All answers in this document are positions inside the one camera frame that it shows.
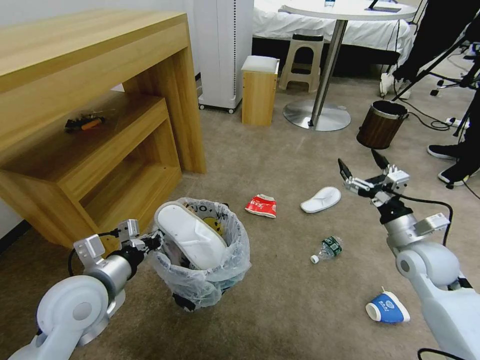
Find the green bottle label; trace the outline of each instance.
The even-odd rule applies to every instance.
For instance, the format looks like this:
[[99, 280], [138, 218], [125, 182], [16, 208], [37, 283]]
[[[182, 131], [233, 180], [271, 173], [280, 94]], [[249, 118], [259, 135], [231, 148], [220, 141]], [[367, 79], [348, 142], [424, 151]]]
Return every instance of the green bottle label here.
[[330, 248], [334, 256], [338, 256], [342, 252], [342, 246], [333, 236], [323, 239], [323, 243]]

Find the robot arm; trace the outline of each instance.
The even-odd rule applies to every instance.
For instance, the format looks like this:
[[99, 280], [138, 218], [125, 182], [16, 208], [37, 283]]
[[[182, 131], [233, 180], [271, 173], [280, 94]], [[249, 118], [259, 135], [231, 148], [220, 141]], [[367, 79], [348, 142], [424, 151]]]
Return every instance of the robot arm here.
[[73, 244], [83, 275], [66, 278], [43, 296], [37, 309], [38, 334], [10, 360], [65, 360], [77, 346], [95, 339], [125, 301], [125, 284], [146, 254], [163, 244], [160, 231], [138, 238], [138, 221], [121, 222], [113, 231], [121, 249], [103, 258], [105, 248], [95, 234]]
[[338, 160], [344, 185], [370, 198], [388, 232], [387, 244], [400, 274], [412, 284], [422, 314], [441, 349], [465, 360], [480, 360], [480, 295], [460, 271], [457, 257], [445, 246], [428, 241], [449, 220], [441, 213], [417, 221], [400, 201], [410, 176], [372, 150], [382, 175], [362, 180]]

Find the round metal table base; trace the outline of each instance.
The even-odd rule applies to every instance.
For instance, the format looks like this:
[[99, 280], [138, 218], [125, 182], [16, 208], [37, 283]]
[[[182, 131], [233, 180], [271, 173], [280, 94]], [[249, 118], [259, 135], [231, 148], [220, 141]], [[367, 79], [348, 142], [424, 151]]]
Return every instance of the round metal table base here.
[[335, 131], [346, 128], [350, 122], [350, 114], [344, 106], [324, 103], [316, 126], [309, 126], [314, 100], [299, 100], [289, 103], [283, 108], [283, 115], [292, 124], [314, 131]]

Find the round white table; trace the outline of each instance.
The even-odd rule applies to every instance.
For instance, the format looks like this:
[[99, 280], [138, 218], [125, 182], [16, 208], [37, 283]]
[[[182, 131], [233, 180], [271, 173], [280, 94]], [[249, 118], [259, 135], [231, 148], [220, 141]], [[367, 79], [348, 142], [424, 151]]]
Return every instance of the round white table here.
[[[414, 7], [394, 2], [377, 2], [368, 9], [371, 0], [336, 0], [335, 5], [325, 7], [324, 0], [290, 0], [280, 10], [292, 14], [316, 18], [335, 19], [325, 66], [321, 70], [320, 85], [315, 100], [299, 100], [289, 103], [283, 115], [294, 125], [314, 131], [335, 131], [350, 124], [350, 114], [344, 106], [325, 103], [330, 78], [334, 72], [340, 45], [349, 20], [385, 21], [409, 19], [415, 15]], [[399, 9], [398, 12], [378, 11], [375, 8]]]

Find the plastic bag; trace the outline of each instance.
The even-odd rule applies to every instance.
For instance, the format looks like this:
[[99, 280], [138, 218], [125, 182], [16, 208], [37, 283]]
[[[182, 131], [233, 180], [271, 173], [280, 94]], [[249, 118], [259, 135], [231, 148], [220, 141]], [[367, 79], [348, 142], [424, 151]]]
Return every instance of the plastic bag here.
[[208, 270], [193, 270], [172, 264], [161, 251], [151, 251], [148, 261], [173, 292], [177, 304], [178, 297], [181, 297], [194, 305], [194, 308], [186, 310], [213, 306], [218, 303], [225, 290], [244, 278], [252, 266], [247, 231], [237, 215], [224, 204], [188, 197], [177, 201], [187, 204], [187, 207], [194, 210], [200, 219], [214, 228], [225, 240], [228, 247], [221, 265]]

